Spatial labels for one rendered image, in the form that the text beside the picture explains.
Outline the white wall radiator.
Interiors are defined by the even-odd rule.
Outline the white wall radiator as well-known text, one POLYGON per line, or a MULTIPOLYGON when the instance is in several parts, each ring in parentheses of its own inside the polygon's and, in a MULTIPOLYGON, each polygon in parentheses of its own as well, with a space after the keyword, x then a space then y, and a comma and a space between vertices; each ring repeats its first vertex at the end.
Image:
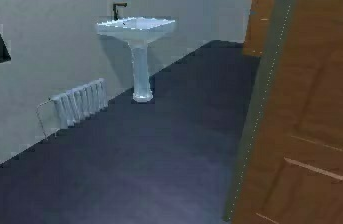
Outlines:
POLYGON ((58 130, 72 127, 108 107, 105 79, 99 78, 90 81, 51 96, 47 101, 40 103, 36 107, 36 115, 45 139, 48 138, 48 135, 45 131, 39 108, 48 103, 54 105, 59 123, 58 130))

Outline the brown wooden room door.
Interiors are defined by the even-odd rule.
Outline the brown wooden room door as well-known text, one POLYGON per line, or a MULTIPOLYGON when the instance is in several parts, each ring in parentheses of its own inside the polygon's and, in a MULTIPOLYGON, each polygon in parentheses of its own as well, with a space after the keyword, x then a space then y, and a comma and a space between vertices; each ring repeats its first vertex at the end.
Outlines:
POLYGON ((230 224, 343 224, 343 0, 275 0, 230 224))

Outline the white pedestal sink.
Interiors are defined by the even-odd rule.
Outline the white pedestal sink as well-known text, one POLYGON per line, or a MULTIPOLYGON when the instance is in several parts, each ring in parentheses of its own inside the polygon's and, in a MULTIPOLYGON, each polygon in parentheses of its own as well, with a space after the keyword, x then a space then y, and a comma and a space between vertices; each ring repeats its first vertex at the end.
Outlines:
POLYGON ((133 68, 133 100, 149 102, 153 98, 148 68, 148 46, 172 33, 177 21, 165 18, 126 17, 97 22, 99 35, 126 42, 130 48, 133 68))

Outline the black sink faucet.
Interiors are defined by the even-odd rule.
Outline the black sink faucet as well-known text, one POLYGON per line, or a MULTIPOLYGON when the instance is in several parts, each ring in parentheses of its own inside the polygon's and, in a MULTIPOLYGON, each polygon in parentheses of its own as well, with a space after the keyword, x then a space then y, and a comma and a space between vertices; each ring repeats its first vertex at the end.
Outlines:
POLYGON ((112 10, 113 10, 113 19, 114 20, 119 20, 119 11, 118 11, 118 8, 119 7, 127 7, 128 6, 128 3, 126 2, 121 2, 121 3, 113 3, 112 5, 112 10))

